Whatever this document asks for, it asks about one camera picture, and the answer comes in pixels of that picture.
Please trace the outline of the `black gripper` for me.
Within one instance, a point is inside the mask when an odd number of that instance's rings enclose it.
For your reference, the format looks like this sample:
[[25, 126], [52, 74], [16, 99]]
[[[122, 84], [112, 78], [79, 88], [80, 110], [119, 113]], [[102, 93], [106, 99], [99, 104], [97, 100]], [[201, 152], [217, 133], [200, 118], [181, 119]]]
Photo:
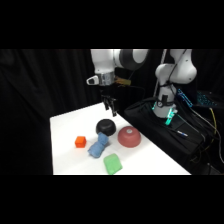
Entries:
[[116, 99], [114, 98], [115, 87], [114, 85], [101, 86], [100, 95], [101, 99], [104, 102], [105, 109], [109, 110], [111, 107], [113, 117], [116, 116]]

